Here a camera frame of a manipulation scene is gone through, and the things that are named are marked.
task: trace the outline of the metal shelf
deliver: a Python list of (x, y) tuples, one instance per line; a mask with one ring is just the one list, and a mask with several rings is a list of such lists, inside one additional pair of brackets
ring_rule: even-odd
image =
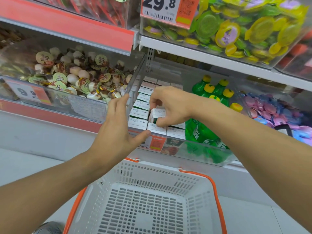
[(238, 71), (244, 74), (253, 75), (274, 82), (290, 85), (303, 90), (312, 91), (312, 82), (294, 76), (282, 74), (275, 69), (268, 70), (254, 65), (234, 61), (220, 56), (212, 55), (202, 51), (183, 47), (169, 42), (141, 36), (140, 47), (153, 48), (174, 55), (190, 58), (207, 64), (223, 67), (229, 70)]
[(30, 0), (0, 0), (0, 21), (130, 56), (138, 31)]

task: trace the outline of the shopping basket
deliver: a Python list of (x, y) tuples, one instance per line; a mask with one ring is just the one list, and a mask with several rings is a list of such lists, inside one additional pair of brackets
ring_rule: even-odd
[(226, 234), (214, 181), (126, 158), (82, 190), (64, 234)]

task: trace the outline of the right hand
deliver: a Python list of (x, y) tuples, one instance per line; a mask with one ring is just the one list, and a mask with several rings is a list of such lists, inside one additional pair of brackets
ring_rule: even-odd
[(150, 109), (164, 106), (166, 117), (158, 118), (156, 125), (165, 127), (183, 123), (193, 115), (193, 104), (200, 98), (172, 86), (156, 87), (150, 98)]

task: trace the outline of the price label 9.9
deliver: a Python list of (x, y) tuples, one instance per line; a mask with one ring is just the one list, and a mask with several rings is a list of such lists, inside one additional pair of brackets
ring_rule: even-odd
[(189, 29), (199, 0), (142, 0), (141, 16)]
[(4, 80), (19, 98), (51, 105), (43, 88), (14, 79), (5, 78)]

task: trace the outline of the white floor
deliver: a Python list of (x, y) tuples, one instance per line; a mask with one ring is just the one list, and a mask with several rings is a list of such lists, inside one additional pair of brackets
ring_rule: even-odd
[[(62, 161), (0, 149), (0, 186), (29, 176)], [(75, 201), (73, 197), (48, 221), (65, 223)], [(219, 197), (228, 234), (308, 234), (282, 209), (228, 197)]]

